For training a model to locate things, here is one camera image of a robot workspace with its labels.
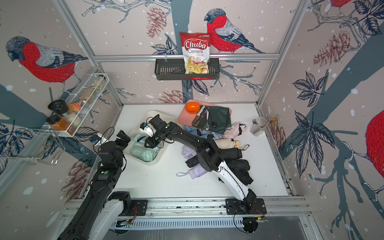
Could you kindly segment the cream plastic storage box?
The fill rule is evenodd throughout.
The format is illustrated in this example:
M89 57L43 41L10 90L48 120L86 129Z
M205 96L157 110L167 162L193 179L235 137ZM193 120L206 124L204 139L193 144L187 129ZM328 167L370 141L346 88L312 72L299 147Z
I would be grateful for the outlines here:
M129 145L123 150L123 153L125 155L127 155L130 158L132 158L132 159L134 159L134 160L136 160L142 164L145 164L147 166L153 166L153 165L157 164L157 162L160 160L161 156L163 155L166 147L169 145L167 142L163 142L160 139L155 138L154 128L152 125L150 125L149 121L156 115L160 115L160 118L167 123L168 122L174 122L174 123L177 122L177 119L171 115L166 115L166 114L158 112L158 111L147 112L143 116L143 118L138 122L138 124L134 128L132 128L132 131L128 134L128 136L131 138L131 141L129 142ZM139 145L134 141L134 137L137 134L148 136L148 138L146 140L145 148L150 148L150 149L159 148L160 149L160 151L158 152L158 155L154 161L152 161L150 163L146 163L146 162L140 161L139 159L136 159L130 155L130 150L132 149L132 147Z

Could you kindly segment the Chuba cassava chips bag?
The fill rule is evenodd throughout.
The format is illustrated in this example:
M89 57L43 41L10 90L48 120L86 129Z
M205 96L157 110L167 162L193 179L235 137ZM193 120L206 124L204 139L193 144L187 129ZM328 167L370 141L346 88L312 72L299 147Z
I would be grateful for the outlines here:
M208 74L211 36L180 32L186 74Z

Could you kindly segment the black lid spice jar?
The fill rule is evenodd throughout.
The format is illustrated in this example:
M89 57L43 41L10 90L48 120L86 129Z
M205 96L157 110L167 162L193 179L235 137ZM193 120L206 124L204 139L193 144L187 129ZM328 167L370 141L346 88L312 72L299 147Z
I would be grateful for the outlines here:
M64 115L70 110L65 100L62 99L52 101L48 105L48 109L57 115Z

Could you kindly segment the black folded umbrella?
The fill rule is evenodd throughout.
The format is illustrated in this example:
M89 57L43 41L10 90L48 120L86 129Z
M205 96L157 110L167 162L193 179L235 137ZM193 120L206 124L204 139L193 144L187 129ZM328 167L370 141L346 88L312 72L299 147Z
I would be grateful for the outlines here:
M231 170L231 171L246 186L251 185L254 182L248 170Z
M250 164L247 160L238 159L238 160L225 160L227 166L232 171L249 171L251 169Z
M223 160L238 160L243 157L242 151L238 148L221 149Z

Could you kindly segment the metal spoon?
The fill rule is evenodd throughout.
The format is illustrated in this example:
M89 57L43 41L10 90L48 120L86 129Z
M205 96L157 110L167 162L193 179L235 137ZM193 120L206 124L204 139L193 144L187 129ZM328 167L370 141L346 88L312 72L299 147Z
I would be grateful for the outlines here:
M208 131L210 129L210 125L209 125L209 111L206 112L206 123L204 125L204 129L206 131Z

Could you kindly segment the lilac folded umbrella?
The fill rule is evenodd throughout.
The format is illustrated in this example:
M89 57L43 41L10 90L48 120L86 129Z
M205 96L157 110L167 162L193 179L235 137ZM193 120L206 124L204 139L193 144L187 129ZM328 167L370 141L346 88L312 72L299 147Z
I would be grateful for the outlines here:
M191 149L187 146L183 146L182 147L182 155L186 160L189 160L189 159L195 157L197 155L197 153L193 149Z
M191 169L189 169L187 172L183 173L183 172L179 172L179 173L176 173L176 176L177 177L184 177L184 176L190 176L191 179L196 179L196 178L199 178L201 176L203 176L204 174L206 174L208 171L205 170L201 164L197 164L196 166L192 167Z

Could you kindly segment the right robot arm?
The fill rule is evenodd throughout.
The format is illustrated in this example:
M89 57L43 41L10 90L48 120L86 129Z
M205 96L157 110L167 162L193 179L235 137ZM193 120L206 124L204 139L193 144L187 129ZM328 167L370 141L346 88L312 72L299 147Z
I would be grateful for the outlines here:
M211 136L201 138L185 131L174 122L166 123L159 115L149 121L155 129L152 138L158 141L179 142L194 149L200 165L208 172L214 172L224 184L231 190L235 199L240 202L245 210L250 210L256 202L256 194L244 185L237 176L230 170L224 160L222 151L219 149Z

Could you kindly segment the light blue folded umbrella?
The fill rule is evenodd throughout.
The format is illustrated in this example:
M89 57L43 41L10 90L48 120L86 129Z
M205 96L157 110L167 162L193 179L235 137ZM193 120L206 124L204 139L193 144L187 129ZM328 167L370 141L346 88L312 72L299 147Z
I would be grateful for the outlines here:
M189 126L185 126L185 130L194 136L201 137L204 139L206 139L208 136L212 136L214 140L221 140L224 138L222 134L218 134L218 133L207 131L207 130L201 130L201 129L197 129Z

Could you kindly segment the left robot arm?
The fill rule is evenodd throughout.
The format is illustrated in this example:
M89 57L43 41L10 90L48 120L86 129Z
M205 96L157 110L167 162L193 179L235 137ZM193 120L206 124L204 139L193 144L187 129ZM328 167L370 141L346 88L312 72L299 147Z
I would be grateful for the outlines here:
M114 141L100 146L101 162L89 192L59 240L102 240L120 214L132 212L130 193L114 191L125 169L123 150L130 141L128 135L119 131Z

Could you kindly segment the beige folded umbrella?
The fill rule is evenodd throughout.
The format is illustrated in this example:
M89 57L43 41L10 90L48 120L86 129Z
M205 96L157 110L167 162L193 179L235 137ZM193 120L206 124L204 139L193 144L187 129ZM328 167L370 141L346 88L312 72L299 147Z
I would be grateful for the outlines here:
M250 145L242 145L240 141L235 141L233 139L215 140L215 143L218 146L218 148L222 150L236 148L241 151L245 151L250 147Z

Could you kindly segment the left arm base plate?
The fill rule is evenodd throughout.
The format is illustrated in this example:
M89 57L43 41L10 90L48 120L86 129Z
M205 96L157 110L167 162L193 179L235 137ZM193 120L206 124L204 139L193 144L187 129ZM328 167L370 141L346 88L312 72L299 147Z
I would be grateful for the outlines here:
M131 208L127 216L145 216L148 207L148 200L131 200Z

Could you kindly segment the orange plastic bowl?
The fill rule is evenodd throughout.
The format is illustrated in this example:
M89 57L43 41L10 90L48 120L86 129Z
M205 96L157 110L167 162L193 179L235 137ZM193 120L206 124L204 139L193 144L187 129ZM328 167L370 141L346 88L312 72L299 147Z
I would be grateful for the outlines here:
M196 102L188 102L185 106L185 109L186 109L187 113L194 115L200 111L201 107Z

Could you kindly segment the mint green umbrella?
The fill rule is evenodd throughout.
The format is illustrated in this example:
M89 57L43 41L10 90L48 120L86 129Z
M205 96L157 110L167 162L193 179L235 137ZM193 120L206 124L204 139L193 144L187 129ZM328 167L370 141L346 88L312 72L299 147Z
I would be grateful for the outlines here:
M140 135L140 134L137 134L135 137L134 137L134 141L145 147L146 146L146 140L147 140L148 136L144 136L144 135Z
M150 163L156 159L159 151L159 148L150 149L137 145L132 147L130 155L140 161Z

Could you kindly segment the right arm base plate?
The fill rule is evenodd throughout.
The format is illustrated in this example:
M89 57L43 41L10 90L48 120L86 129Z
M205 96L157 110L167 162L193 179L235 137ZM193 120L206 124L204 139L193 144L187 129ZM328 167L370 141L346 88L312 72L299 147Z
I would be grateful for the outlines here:
M225 208L228 215L266 215L266 204L257 198L252 204L237 199L226 199Z

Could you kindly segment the dark green cloth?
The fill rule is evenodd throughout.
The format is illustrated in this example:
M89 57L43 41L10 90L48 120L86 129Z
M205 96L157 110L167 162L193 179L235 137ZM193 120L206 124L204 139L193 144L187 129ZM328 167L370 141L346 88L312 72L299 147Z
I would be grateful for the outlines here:
M201 106L201 113L198 113L192 121L194 128L206 130L205 125L209 125L208 131L223 134L226 129L232 126L231 111L229 108L218 106Z

